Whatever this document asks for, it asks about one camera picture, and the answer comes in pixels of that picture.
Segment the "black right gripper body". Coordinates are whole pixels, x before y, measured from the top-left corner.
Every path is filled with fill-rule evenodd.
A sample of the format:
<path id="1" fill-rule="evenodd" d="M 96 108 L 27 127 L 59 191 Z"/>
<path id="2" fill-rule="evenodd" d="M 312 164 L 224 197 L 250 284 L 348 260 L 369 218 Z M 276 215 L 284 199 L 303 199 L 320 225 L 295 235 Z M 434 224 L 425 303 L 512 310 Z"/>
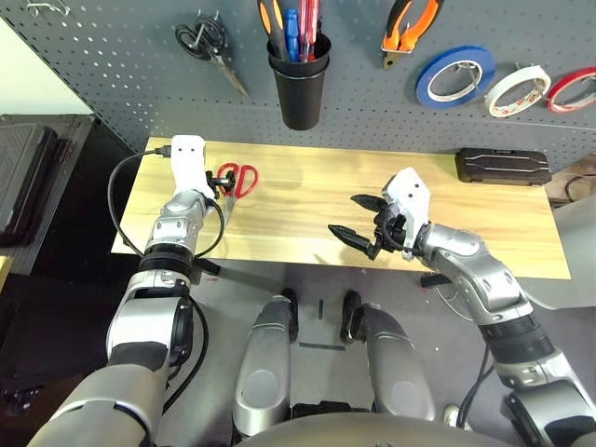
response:
<path id="1" fill-rule="evenodd" d="M 404 225 L 406 218 L 397 213 L 395 214 L 388 205 L 383 206 L 373 219 L 374 229 L 374 249 L 379 251 L 403 251 L 406 232 Z"/>

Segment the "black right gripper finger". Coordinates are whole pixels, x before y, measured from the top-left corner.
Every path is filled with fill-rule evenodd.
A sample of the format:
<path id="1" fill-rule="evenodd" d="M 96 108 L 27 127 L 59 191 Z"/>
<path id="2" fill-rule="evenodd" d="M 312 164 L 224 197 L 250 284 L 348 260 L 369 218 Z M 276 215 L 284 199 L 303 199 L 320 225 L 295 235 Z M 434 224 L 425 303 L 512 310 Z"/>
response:
<path id="1" fill-rule="evenodd" d="M 352 201 L 363 207 L 365 210 L 369 210 L 375 213 L 379 213 L 386 208 L 386 201 L 378 196 L 371 195 L 354 195 L 350 198 Z"/>
<path id="2" fill-rule="evenodd" d="M 378 247 L 355 230 L 339 224 L 329 224 L 328 229 L 348 247 L 364 253 L 370 260 L 374 260 L 378 255 Z"/>

